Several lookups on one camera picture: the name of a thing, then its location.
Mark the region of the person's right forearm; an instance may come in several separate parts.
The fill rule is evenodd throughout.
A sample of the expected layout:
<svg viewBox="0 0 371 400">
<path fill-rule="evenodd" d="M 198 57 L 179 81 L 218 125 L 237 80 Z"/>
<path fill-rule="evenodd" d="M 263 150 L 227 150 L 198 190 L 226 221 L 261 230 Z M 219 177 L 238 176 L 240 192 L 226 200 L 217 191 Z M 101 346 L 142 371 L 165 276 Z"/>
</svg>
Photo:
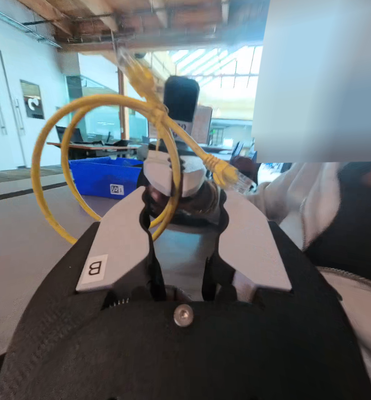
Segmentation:
<svg viewBox="0 0 371 400">
<path fill-rule="evenodd" d="M 273 182 L 259 184 L 247 198 L 269 221 L 276 222 L 300 250 L 306 250 L 338 213 L 338 172 L 344 165 L 294 163 Z"/>
</svg>

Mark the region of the wooden office desk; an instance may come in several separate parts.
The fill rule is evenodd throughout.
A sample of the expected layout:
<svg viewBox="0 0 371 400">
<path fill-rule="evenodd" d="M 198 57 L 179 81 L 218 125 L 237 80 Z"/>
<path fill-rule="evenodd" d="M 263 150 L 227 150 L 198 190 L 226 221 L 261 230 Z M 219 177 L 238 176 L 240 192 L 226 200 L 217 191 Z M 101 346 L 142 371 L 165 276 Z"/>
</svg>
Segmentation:
<svg viewBox="0 0 371 400">
<path fill-rule="evenodd" d="M 136 156 L 138 148 L 141 145 L 130 144 L 127 146 L 111 146 L 108 144 L 96 143 L 74 143 L 69 142 L 68 160 L 81 160 L 87 158 L 110 157 L 116 158 L 132 158 Z"/>
</svg>

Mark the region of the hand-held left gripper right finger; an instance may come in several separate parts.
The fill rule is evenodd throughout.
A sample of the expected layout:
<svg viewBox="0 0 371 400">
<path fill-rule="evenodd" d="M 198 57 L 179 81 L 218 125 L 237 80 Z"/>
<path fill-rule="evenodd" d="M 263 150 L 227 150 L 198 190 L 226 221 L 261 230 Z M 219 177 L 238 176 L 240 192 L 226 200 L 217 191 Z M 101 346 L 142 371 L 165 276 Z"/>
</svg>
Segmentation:
<svg viewBox="0 0 371 400">
<path fill-rule="evenodd" d="M 234 288 L 236 300 L 251 302 L 259 289 L 292 293 L 269 222 L 247 198 L 223 191 L 218 237 L 206 260 L 202 297 L 213 301 L 221 289 Z"/>
</svg>

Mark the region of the person's black shirt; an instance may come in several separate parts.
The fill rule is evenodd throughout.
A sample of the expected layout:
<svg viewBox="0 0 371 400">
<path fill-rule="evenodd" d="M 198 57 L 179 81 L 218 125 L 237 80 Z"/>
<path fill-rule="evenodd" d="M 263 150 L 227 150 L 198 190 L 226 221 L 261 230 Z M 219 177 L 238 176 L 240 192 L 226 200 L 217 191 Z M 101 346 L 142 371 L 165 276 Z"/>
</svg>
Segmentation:
<svg viewBox="0 0 371 400">
<path fill-rule="evenodd" d="M 338 172 L 340 206 L 333 221 L 308 246 L 316 266 L 371 281 L 371 162 L 351 162 Z"/>
</svg>

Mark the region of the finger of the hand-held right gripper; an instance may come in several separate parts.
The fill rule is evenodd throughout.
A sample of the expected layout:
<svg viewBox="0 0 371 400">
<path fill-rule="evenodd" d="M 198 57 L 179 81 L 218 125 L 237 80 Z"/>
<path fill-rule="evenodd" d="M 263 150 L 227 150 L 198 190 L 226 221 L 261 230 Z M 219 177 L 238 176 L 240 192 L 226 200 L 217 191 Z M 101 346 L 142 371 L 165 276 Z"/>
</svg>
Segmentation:
<svg viewBox="0 0 371 400">
<path fill-rule="evenodd" d="M 181 159 L 182 198 L 193 197 L 205 182 L 207 169 L 201 159 Z"/>
<path fill-rule="evenodd" d="M 155 190 L 164 196 L 173 195 L 173 171 L 168 153 L 149 152 L 143 162 L 143 174 Z"/>
</svg>

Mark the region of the blue storage bin white label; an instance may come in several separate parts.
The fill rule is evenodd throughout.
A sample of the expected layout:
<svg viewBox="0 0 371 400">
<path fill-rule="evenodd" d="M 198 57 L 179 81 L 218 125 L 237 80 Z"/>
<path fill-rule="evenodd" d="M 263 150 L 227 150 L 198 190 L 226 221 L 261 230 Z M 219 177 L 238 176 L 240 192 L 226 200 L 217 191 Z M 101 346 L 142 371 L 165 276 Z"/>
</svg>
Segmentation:
<svg viewBox="0 0 371 400">
<path fill-rule="evenodd" d="M 69 161 L 74 184 L 82 196 L 123 199 L 137 189 L 143 162 L 118 157 Z"/>
</svg>

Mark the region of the glass skylight roof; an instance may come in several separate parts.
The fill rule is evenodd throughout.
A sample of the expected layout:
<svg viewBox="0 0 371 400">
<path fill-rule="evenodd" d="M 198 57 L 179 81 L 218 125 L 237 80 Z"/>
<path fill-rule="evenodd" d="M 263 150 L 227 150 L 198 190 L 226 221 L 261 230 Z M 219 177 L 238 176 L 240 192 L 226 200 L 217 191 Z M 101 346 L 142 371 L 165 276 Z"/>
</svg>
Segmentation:
<svg viewBox="0 0 371 400">
<path fill-rule="evenodd" d="M 145 62 L 158 80 L 183 76 L 199 85 L 198 105 L 219 119 L 253 120 L 262 46 L 189 48 L 149 52 Z"/>
</svg>

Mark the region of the framed wall picture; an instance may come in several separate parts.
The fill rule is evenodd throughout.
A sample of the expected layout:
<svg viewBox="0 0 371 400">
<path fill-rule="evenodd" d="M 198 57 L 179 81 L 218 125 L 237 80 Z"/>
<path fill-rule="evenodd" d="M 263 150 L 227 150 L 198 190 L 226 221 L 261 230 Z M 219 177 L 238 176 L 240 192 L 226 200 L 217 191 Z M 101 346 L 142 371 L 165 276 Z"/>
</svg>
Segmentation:
<svg viewBox="0 0 371 400">
<path fill-rule="evenodd" d="M 24 107 L 28 118 L 44 120 L 44 110 L 40 87 L 37 84 L 20 80 Z"/>
</svg>

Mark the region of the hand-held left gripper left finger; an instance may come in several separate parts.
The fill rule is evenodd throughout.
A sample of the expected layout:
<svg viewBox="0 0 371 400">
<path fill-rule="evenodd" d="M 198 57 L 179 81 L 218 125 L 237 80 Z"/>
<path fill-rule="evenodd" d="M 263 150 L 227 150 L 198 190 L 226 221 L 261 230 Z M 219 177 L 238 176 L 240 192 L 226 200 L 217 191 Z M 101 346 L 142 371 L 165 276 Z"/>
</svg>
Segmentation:
<svg viewBox="0 0 371 400">
<path fill-rule="evenodd" d="M 156 301 L 166 300 L 165 284 L 156 259 L 150 217 L 144 202 L 146 187 L 119 201 L 101 219 L 82 273 L 77 293 L 112 291 L 130 299 L 142 287 Z"/>
</svg>

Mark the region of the grey desk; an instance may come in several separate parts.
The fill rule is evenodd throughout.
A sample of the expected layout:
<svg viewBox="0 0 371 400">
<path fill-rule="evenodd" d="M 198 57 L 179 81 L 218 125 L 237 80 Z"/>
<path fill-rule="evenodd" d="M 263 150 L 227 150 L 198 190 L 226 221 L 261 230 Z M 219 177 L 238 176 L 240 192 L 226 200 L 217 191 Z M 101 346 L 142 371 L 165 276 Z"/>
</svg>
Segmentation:
<svg viewBox="0 0 371 400">
<path fill-rule="evenodd" d="M 0 183 L 0 355 L 34 292 L 70 247 L 45 220 L 30 179 Z"/>
</svg>

